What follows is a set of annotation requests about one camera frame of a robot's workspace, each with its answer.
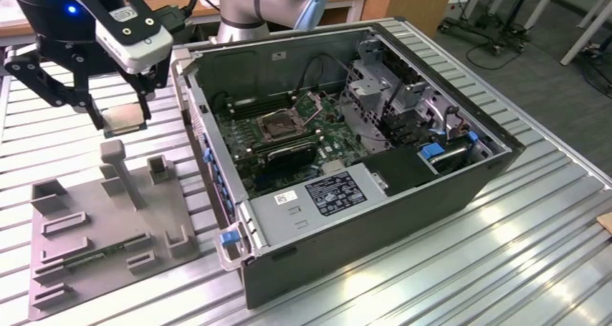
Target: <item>sticker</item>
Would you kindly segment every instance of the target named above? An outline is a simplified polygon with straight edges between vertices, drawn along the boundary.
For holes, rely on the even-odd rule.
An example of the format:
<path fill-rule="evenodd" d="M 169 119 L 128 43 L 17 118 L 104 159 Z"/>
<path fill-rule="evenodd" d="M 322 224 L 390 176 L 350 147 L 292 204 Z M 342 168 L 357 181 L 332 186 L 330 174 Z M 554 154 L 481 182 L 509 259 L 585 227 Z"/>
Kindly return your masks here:
<path fill-rule="evenodd" d="M 297 199 L 296 192 L 293 190 L 281 193 L 274 196 L 276 204 L 281 205 L 286 202 L 294 201 Z"/>
<path fill-rule="evenodd" d="M 366 201 L 365 195 L 348 172 L 308 184 L 305 190 L 313 199 L 318 212 L 324 216 L 333 215 Z"/>
<path fill-rule="evenodd" d="M 116 9 L 109 12 L 109 15 L 113 17 L 116 21 L 128 21 L 133 18 L 137 17 L 136 10 L 130 5 L 126 5 L 125 7 L 121 7 L 120 9 Z"/>
<path fill-rule="evenodd" d="M 286 52 L 273 52 L 272 53 L 272 61 L 278 61 L 286 58 Z"/>

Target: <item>white label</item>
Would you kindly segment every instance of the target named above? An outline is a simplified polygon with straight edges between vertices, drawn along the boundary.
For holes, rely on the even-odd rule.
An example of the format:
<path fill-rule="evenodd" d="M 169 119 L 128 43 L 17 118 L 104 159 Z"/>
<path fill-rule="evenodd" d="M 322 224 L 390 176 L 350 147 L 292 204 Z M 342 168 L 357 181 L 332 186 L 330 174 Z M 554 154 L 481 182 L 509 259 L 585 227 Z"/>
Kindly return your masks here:
<path fill-rule="evenodd" d="M 290 202 L 297 199 L 296 192 L 293 190 L 281 193 L 280 195 L 274 196 L 276 204 L 281 205 L 286 202 Z"/>
<path fill-rule="evenodd" d="M 272 53 L 272 61 L 278 61 L 280 59 L 286 58 L 286 52 L 273 52 Z"/>
<path fill-rule="evenodd" d="M 128 21 L 137 17 L 136 10 L 133 9 L 130 5 L 126 5 L 125 7 L 121 7 L 120 9 L 116 9 L 108 13 L 114 18 L 116 21 L 121 21 L 121 22 Z"/>

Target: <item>circuit board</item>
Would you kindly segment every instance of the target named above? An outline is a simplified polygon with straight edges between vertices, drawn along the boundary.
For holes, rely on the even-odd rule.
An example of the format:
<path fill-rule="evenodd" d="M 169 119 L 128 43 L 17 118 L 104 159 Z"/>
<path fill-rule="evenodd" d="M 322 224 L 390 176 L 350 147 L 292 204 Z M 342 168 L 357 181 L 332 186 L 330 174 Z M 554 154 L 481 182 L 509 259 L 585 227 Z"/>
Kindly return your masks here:
<path fill-rule="evenodd" d="M 324 94 L 320 98 L 321 110 L 312 98 L 301 95 L 292 111 L 301 120 L 304 134 L 296 140 L 272 145 L 261 127 L 261 116 L 244 120 L 232 120 L 226 115 L 218 115 L 217 124 L 225 145 L 232 155 L 241 182 L 250 198 L 262 196 L 286 186 L 301 183 L 322 176 L 321 166 L 338 160 L 344 166 L 350 166 L 366 156 L 365 147 L 356 139 L 354 133 L 342 121 L 342 116 L 336 109 L 336 100 Z M 312 163 L 292 170 L 269 173 L 262 172 L 261 166 L 264 150 L 288 148 L 297 143 L 316 144 L 316 157 Z"/>

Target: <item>power supply label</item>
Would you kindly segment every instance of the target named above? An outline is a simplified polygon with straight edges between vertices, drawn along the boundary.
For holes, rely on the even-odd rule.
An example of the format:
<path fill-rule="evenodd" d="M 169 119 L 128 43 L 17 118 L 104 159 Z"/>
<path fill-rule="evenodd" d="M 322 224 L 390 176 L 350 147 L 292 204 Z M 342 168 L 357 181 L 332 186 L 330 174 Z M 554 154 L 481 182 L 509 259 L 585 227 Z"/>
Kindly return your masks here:
<path fill-rule="evenodd" d="M 324 216 L 333 215 L 366 201 L 365 195 L 348 172 L 308 184 L 305 190 L 314 201 L 318 212 Z"/>

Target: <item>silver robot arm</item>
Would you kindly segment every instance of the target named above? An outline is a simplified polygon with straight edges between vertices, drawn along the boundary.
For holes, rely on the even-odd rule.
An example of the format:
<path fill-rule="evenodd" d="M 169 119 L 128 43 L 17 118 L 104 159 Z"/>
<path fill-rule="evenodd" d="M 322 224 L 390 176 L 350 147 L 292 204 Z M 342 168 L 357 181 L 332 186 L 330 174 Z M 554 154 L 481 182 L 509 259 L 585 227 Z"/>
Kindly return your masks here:
<path fill-rule="evenodd" d="M 318 24 L 326 0 L 221 0 L 221 26 L 212 39 L 228 43 L 269 35 L 266 21 L 297 30 Z"/>

